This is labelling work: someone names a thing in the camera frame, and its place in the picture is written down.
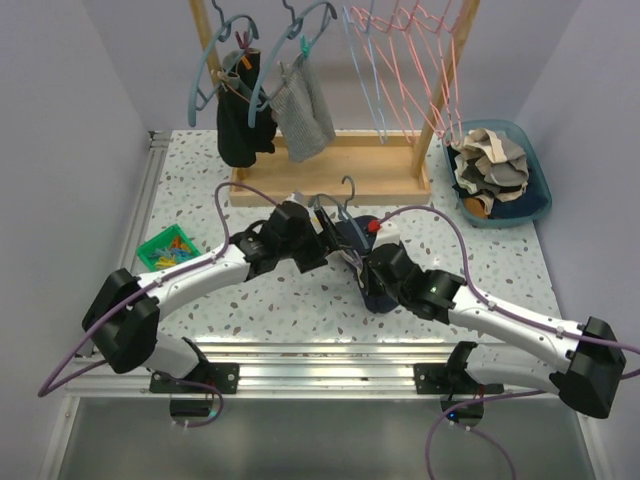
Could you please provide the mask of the navy underwear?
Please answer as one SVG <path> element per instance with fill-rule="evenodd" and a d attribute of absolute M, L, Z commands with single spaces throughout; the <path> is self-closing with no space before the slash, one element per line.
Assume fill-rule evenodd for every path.
<path fill-rule="evenodd" d="M 369 230 L 369 225 L 378 221 L 373 215 L 362 215 L 355 217 L 353 221 L 340 220 L 336 227 L 352 246 L 351 250 L 342 251 L 341 254 L 354 275 L 365 308 L 373 314 L 386 314 L 398 303 L 386 294 L 368 265 L 368 256 L 374 248 L 377 235 Z"/>

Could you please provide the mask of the teal clothes peg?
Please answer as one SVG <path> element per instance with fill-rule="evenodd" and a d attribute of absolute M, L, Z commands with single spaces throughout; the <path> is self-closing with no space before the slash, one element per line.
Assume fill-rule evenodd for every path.
<path fill-rule="evenodd" d="M 306 36 L 302 34 L 300 36 L 300 50 L 301 55 L 307 59 L 311 52 L 311 44 L 307 41 Z"/>

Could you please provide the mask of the blue wire hanger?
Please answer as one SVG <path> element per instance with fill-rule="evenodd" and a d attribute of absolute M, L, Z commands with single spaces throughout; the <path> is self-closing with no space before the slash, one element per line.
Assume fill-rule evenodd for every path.
<path fill-rule="evenodd" d="M 360 20 L 356 9 L 345 5 L 342 7 L 341 19 L 353 67 L 373 121 L 374 131 L 380 143 L 386 144 L 388 128 L 382 106 L 382 85 L 371 38 L 371 14 L 366 13 L 365 19 Z"/>

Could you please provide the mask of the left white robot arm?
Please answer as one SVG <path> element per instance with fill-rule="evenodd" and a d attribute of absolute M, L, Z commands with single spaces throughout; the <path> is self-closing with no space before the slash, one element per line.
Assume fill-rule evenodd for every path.
<path fill-rule="evenodd" d="M 347 239 L 323 208 L 309 212 L 294 201 L 277 205 L 221 246 L 168 269 L 135 276 L 121 268 L 109 274 L 82 327 L 116 374 L 146 367 L 172 376 L 185 392 L 208 379 L 203 353 L 193 341 L 159 331 L 175 310 L 214 291 L 248 282 L 291 260 L 301 273 L 326 265 Z"/>

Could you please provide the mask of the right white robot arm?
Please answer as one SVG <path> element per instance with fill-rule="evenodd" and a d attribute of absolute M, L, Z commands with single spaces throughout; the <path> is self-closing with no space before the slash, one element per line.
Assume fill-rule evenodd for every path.
<path fill-rule="evenodd" d="M 451 394 L 513 385 L 557 395 L 587 416 L 606 419 L 626 358 L 611 326 L 596 317 L 580 324 L 501 304 L 458 275 L 423 270 L 402 244 L 385 244 L 364 260 L 364 284 L 375 286 L 422 320 L 475 330 L 500 348 L 463 341 L 442 367 L 424 376 Z"/>

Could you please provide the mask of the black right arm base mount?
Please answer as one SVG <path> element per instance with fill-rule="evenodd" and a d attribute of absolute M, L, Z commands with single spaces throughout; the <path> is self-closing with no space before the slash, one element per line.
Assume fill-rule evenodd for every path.
<path fill-rule="evenodd" d="M 502 384 L 480 384 L 465 372 L 451 373 L 445 363 L 413 365 L 413 379 L 419 395 L 479 395 L 502 394 Z"/>

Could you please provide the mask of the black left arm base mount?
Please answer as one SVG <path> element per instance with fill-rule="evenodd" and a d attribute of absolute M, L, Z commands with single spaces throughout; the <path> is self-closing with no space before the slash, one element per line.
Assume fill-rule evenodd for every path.
<path fill-rule="evenodd" d="M 156 394 L 211 393 L 214 387 L 221 394 L 235 394 L 240 379 L 240 365 L 230 362 L 201 361 L 192 373 L 175 380 L 167 374 L 154 372 L 149 391 Z"/>

